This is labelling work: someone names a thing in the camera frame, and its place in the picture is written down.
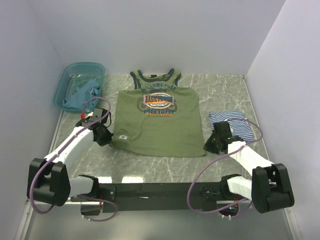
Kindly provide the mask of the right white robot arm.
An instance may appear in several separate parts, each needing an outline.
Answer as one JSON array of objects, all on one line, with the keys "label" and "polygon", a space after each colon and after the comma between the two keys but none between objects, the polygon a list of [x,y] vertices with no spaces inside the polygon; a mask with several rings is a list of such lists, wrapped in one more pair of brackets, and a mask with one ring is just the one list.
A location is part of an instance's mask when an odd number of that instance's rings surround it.
[{"label": "right white robot arm", "polygon": [[232,135],[227,121],[215,122],[212,134],[204,145],[208,152],[224,153],[238,162],[251,176],[223,176],[219,193],[230,200],[235,195],[251,200],[259,213],[292,207],[295,198],[288,170],[282,163],[273,163],[250,148],[241,137]]}]

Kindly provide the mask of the blue white striped tank top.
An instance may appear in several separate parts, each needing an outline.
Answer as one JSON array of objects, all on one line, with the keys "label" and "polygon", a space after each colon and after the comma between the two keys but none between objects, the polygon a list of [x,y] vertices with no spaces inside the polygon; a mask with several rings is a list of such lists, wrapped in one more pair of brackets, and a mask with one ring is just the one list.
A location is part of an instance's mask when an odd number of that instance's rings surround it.
[{"label": "blue white striped tank top", "polygon": [[[225,122],[229,119],[243,119],[244,115],[241,110],[231,110],[222,112],[209,112],[208,120],[211,129],[214,130],[214,123]],[[249,123],[244,120],[232,120],[229,121],[229,126],[232,132],[232,136],[238,136],[245,142],[253,141],[254,134],[249,126]]]}]

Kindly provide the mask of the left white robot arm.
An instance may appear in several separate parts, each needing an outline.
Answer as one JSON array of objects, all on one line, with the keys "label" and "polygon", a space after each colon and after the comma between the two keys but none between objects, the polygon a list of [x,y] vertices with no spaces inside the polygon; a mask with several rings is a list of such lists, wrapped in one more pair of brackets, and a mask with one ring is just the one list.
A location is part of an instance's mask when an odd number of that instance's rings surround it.
[{"label": "left white robot arm", "polygon": [[111,113],[96,108],[91,115],[82,117],[71,134],[53,152],[44,158],[34,158],[28,170],[27,198],[52,206],[63,206],[75,196],[83,195],[88,201],[101,197],[97,177],[79,175],[70,177],[69,171],[80,153],[91,143],[103,147],[111,143],[113,134],[105,125]]}]

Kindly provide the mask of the olive green tank top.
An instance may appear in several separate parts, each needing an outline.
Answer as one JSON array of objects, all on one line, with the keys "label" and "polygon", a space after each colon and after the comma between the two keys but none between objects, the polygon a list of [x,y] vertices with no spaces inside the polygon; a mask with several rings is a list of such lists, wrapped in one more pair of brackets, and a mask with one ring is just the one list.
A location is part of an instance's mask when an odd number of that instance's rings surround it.
[{"label": "olive green tank top", "polygon": [[198,94],[178,85],[181,72],[130,75],[134,89],[118,92],[111,146],[155,157],[204,156]]}]

